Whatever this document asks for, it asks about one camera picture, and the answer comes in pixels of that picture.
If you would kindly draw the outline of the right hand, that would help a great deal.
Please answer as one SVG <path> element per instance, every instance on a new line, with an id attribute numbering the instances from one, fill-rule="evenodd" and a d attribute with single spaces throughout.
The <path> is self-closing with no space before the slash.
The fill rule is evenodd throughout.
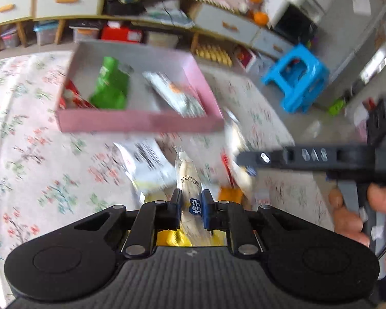
<path id="1" fill-rule="evenodd" d="M 335 232 L 369 246 L 370 238 L 362 233 L 363 221 L 361 217 L 347 209 L 340 189 L 333 188 L 328 195 L 328 200 L 332 207 Z M 372 183 L 367 189 L 367 200 L 373 210 L 386 214 L 386 187 Z"/>

